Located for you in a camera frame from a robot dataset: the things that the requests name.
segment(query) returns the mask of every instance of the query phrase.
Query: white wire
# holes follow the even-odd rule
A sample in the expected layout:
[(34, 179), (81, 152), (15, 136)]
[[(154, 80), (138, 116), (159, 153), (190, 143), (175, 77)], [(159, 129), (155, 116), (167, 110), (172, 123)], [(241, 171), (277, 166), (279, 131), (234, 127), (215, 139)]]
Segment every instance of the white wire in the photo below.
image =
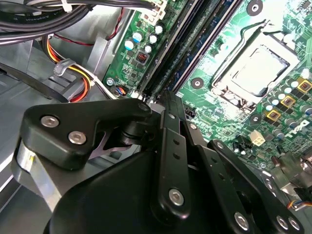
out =
[[(56, 50), (54, 50), (54, 52), (60, 56), (62, 59), (65, 59), (62, 55), (60, 55)], [(80, 66), (79, 64), (75, 64), (75, 66), (77, 66), (78, 68), (80, 68), (81, 70), (83, 70), (85, 73), (87, 73), (89, 76), (92, 77), (93, 82), (97, 83), (99, 85), (99, 87), (111, 98), (111, 99), (118, 99), (114, 94), (112, 94), (106, 87), (105, 85), (98, 79), (98, 77), (96, 75), (94, 75), (92, 72), (90, 72), (89, 70), (85, 69), (84, 67)]]

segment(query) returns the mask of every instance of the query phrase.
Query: capacitor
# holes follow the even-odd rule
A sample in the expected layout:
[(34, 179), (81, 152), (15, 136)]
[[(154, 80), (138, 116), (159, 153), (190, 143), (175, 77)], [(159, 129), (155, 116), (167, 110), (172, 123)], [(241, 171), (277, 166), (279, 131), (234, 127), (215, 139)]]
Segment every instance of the capacitor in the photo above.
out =
[(312, 106), (311, 105), (303, 105), (300, 107), (300, 110), (306, 115), (312, 115)]
[(154, 27), (155, 33), (157, 35), (162, 34), (165, 31), (165, 25), (161, 22), (158, 22)]
[(292, 79), (292, 78), (287, 79), (286, 83), (287, 83), (290, 87), (292, 87), (292, 88), (296, 88), (296, 87), (298, 87), (298, 85), (299, 85), (299, 82), (298, 82), (297, 80), (295, 80), (295, 79)]
[(275, 167), (279, 167), (281, 165), (281, 163), (279, 162), (279, 160), (275, 156), (271, 157), (271, 161), (273, 162)]
[(135, 33), (133, 33), (132, 38), (134, 42), (140, 43), (143, 40), (143, 33), (141, 33), (140, 31), (136, 31)]
[(263, 102), (262, 106), (266, 111), (271, 111), (273, 109), (273, 106), (270, 105), (268, 102)]
[(135, 42), (132, 39), (128, 39), (125, 41), (125, 48), (127, 50), (133, 50), (134, 47), (135, 47)]
[(282, 140), (285, 137), (285, 134), (280, 129), (275, 129), (272, 131), (273, 135), (276, 136), (278, 139)]
[(279, 100), (283, 100), (286, 95), (284, 93), (282, 93), (281, 91), (275, 91), (274, 92), (275, 97), (277, 97)]
[(290, 94), (292, 92), (292, 88), (286, 84), (281, 85), (280, 90), (285, 94)]
[(269, 97), (268, 98), (269, 103), (271, 103), (273, 106), (276, 106), (279, 103), (279, 100), (275, 97)]
[(155, 44), (158, 41), (158, 37), (156, 34), (152, 33), (149, 36), (150, 44)]
[(285, 152), (285, 150), (284, 150), (284, 148), (283, 148), (282, 146), (277, 145), (277, 146), (276, 146), (276, 149), (277, 149), (279, 155), (285, 156), (286, 152)]
[(237, 142), (233, 142), (233, 152), (234, 153), (239, 153), (239, 144)]
[(151, 53), (152, 50), (153, 50), (153, 48), (152, 48), (152, 46), (151, 46), (150, 44), (147, 44), (147, 45), (144, 46), (144, 51), (145, 51), (147, 54)]
[(298, 123), (293, 118), (286, 119), (285, 123), (292, 129), (298, 126)]

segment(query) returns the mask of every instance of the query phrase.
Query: orange wire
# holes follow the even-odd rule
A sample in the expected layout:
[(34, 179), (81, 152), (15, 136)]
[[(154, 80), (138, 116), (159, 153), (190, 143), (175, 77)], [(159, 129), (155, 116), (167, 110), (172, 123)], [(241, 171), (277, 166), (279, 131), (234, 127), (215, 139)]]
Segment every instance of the orange wire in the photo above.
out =
[[(48, 49), (50, 51), (50, 53), (52, 54), (52, 56), (57, 60), (57, 61), (60, 61), (60, 59), (58, 59), (57, 55), (54, 53), (51, 45), (50, 45), (50, 42), (48, 41)], [(86, 81), (85, 78), (83, 78), (83, 83), (84, 83), (84, 91), (82, 93), (82, 95), (80, 97), (77, 97), (77, 98), (73, 98), (70, 100), (70, 102), (79, 102), (81, 101), (82, 99), (85, 98), (85, 96), (87, 95), (88, 93), (88, 83)]]

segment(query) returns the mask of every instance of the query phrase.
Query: bolt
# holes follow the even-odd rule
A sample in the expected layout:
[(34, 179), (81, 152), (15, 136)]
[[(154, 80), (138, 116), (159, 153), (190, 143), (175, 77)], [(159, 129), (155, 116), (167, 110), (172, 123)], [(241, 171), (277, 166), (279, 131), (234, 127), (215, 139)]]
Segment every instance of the bolt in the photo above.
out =
[(300, 230), (300, 226), (299, 224), (294, 220), (294, 218), (289, 217), (288, 218), (289, 222), (291, 223), (291, 225), (293, 226), (293, 228), (295, 228), (296, 230)]
[(224, 148), (223, 145), (222, 145), (220, 142), (217, 142), (216, 145), (217, 145), (217, 147), (219, 147), (220, 149), (223, 149), (223, 148)]
[(141, 109), (141, 110), (143, 110), (143, 111), (148, 111), (149, 109), (148, 109), (148, 107), (145, 105), (145, 104), (143, 104), (143, 103), (139, 103), (139, 108)]
[(168, 115), (169, 115), (170, 118), (173, 118), (173, 119), (176, 118), (174, 115), (172, 115), (172, 114), (170, 114), (170, 113), (169, 113)]
[(55, 128), (59, 125), (59, 121), (53, 116), (44, 116), (41, 118), (41, 124), (44, 127)]
[(115, 81), (112, 78), (107, 78), (106, 79), (106, 84), (108, 86), (113, 86), (115, 84)]
[(73, 131), (68, 135), (68, 139), (71, 143), (76, 145), (82, 145), (87, 141), (87, 137), (84, 133)]
[(182, 206), (184, 203), (184, 197), (178, 189), (171, 189), (169, 191), (169, 198), (176, 206)]
[(234, 218), (235, 218), (236, 223), (239, 225), (239, 227), (241, 227), (245, 231), (249, 230), (248, 221), (240, 212), (236, 212), (234, 214)]
[(197, 127), (196, 127), (196, 125), (195, 124), (193, 124), (193, 123), (190, 123), (190, 127), (192, 128), (192, 129), (197, 129)]
[(276, 217), (276, 219), (277, 219), (277, 222), (279, 223), (279, 225), (281, 225), (281, 227), (283, 229), (288, 230), (288, 225), (287, 225), (286, 221), (281, 216), (278, 215)]

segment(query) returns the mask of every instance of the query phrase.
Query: red wire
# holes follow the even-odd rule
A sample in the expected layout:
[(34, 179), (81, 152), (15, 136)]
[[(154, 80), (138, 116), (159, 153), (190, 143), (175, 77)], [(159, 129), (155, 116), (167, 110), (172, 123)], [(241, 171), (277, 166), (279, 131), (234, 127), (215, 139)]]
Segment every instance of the red wire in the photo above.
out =
[(78, 45), (84, 45), (84, 46), (93, 46), (94, 45), (94, 44), (88, 44), (88, 43), (83, 43), (83, 42), (79, 42), (79, 41), (70, 40), (70, 39), (65, 38), (63, 36), (60, 36), (58, 34), (54, 34), (54, 36), (56, 38), (62, 39), (63, 41), (70, 42), (70, 43), (75, 43), (75, 44), (78, 44)]
[(107, 38), (107, 40), (111, 40), (111, 39), (113, 39), (113, 38), (116, 36), (116, 34), (117, 34), (117, 32), (118, 32), (119, 24), (120, 24), (121, 19), (122, 19), (122, 16), (123, 16), (123, 13), (124, 13), (124, 8), (122, 7), (122, 8), (121, 8), (120, 16), (118, 17), (117, 24), (116, 24), (116, 26), (115, 26), (115, 31), (113, 32), (113, 34), (111, 34), (111, 35)]

